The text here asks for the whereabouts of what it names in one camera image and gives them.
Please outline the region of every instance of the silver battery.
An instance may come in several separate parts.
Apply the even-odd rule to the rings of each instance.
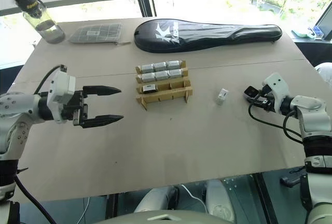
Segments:
[[[152,72],[154,72],[154,65],[153,64],[142,65],[141,71],[142,71],[142,74],[152,73]]]
[[[179,68],[181,68],[181,61],[167,62],[167,69],[168,70],[179,69]]]
[[[157,85],[155,85],[155,84],[149,84],[149,85],[143,86],[143,93],[154,93],[157,91],[158,91],[158,88],[157,88]]]
[[[182,77],[181,69],[169,70],[168,73],[171,79]]]
[[[150,82],[156,80],[156,74],[155,73],[148,73],[148,74],[142,74],[142,81],[143,82]]]
[[[167,80],[169,78],[168,71],[155,72],[157,80]]]
[[[167,70],[166,62],[154,63],[155,72]]]

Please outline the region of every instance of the beige tabletop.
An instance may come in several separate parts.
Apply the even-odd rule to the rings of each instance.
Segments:
[[[123,41],[133,41],[143,19],[122,22]],[[95,22],[62,24],[66,33]],[[186,60],[193,96],[151,103],[148,111],[136,102],[136,65]],[[32,93],[53,65],[63,63],[84,85],[122,90],[110,96],[89,96],[89,117],[124,115],[105,127],[82,129],[71,121],[34,125],[19,162],[29,167],[19,176],[39,200],[72,199],[160,187],[210,178],[249,174],[303,165],[303,147],[282,130],[257,123],[243,98],[247,86],[260,87],[273,72],[287,81],[293,95],[317,96],[332,106],[329,87],[284,34],[275,44],[255,43],[208,50],[152,54],[134,43],[50,45],[43,40],[21,70],[10,91]],[[46,83],[42,90],[47,90]],[[215,103],[229,90],[223,105]],[[262,119],[281,124],[282,116],[254,109]],[[297,120],[289,127],[298,130]],[[26,201],[16,189],[15,200]]]

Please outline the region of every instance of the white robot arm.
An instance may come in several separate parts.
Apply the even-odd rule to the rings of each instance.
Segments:
[[[88,105],[84,104],[84,99],[89,94],[111,95],[121,91],[105,86],[84,86],[83,90],[75,91],[75,77],[66,73],[64,65],[57,67],[60,71],[53,77],[48,92],[32,95],[10,92],[0,95],[0,216],[9,216],[3,210],[14,208],[8,199],[14,194],[18,161],[33,124],[47,120],[60,124],[72,120],[73,125],[90,128],[123,118],[119,115],[102,115],[88,119]]]
[[[307,175],[301,178],[301,200],[310,212],[308,224],[332,223],[332,132],[326,103],[316,97],[290,97],[288,85],[278,73],[266,78],[261,91],[249,87],[245,94],[252,105],[285,115],[282,126],[292,140],[302,143]],[[289,117],[299,120],[301,141],[289,136]]]

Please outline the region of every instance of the cable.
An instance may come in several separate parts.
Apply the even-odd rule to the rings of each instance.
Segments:
[[[270,123],[270,122],[266,122],[266,121],[263,121],[263,120],[257,119],[256,117],[253,116],[253,114],[252,114],[252,112],[251,112],[251,108],[253,107],[254,103],[256,102],[256,100],[257,100],[259,97],[260,97],[260,94],[258,94],[258,95],[254,98],[254,100],[250,103],[249,108],[248,108],[249,116],[252,117],[254,120],[260,122],[260,123],[267,124],[267,125],[270,125],[270,126],[272,126],[272,127],[277,127],[277,128],[280,128],[280,129],[284,129],[284,128],[283,128],[282,126],[280,126],[280,125],[273,124],[273,123]],[[293,134],[295,134],[295,135],[301,137],[301,134],[297,133],[296,131],[293,131],[293,130],[288,129],[288,128],[286,128],[286,130],[287,130],[288,132],[291,132],[291,133],[293,133]]]
[[[45,83],[45,81],[47,80],[47,78],[56,70],[58,69],[59,67],[61,67],[61,65],[58,65],[58,66],[55,66],[54,68],[52,68],[42,79],[42,81],[39,83],[37,89],[35,90],[35,92],[33,94],[37,94],[41,87],[43,86],[43,84]]]
[[[39,211],[46,217],[46,219],[51,224],[57,224],[56,221],[53,220],[50,214],[46,211],[46,209],[44,209],[44,207],[27,191],[17,176],[14,177],[14,180],[22,193],[39,209]]]
[[[76,224],[79,224],[79,223],[81,222],[82,218],[83,218],[84,215],[85,215],[85,212],[86,212],[87,209],[88,209],[89,203],[90,203],[90,197],[88,198],[88,204],[87,204],[87,206],[85,207],[84,212],[83,212],[81,218],[76,222]]]
[[[190,193],[189,189],[187,189],[186,186],[184,186],[183,184],[180,184],[180,185],[181,185],[182,187],[184,187],[184,189],[188,192],[188,194],[190,195],[191,198],[196,199],[196,200],[198,200],[200,203],[202,203],[203,206],[204,206],[205,212],[208,213],[208,209],[206,208],[205,203],[204,203],[201,199],[199,199],[199,198],[197,198],[197,197],[194,197],[194,196]]]
[[[302,166],[301,168],[299,168],[299,169],[297,169],[297,170],[290,171],[289,173],[290,173],[290,174],[298,173],[298,172],[304,170],[305,168],[306,168],[305,166]]]
[[[284,130],[284,133],[285,133],[286,137],[288,137],[289,139],[291,139],[291,140],[293,140],[293,141],[295,141],[295,142],[297,142],[297,143],[299,143],[299,144],[303,144],[302,141],[300,141],[300,140],[298,140],[298,139],[296,139],[296,138],[291,137],[291,136],[287,133],[287,128],[286,128],[287,120],[288,120],[291,116],[293,116],[293,115],[295,115],[295,114],[296,114],[296,112],[293,110],[293,111],[290,111],[290,112],[286,115],[286,117],[284,118],[284,122],[282,123],[282,129]]]

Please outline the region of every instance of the clear plastic bottle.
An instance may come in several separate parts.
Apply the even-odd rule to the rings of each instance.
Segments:
[[[50,44],[64,40],[65,34],[57,23],[48,15],[46,6],[40,0],[15,0],[23,11],[23,17]]]

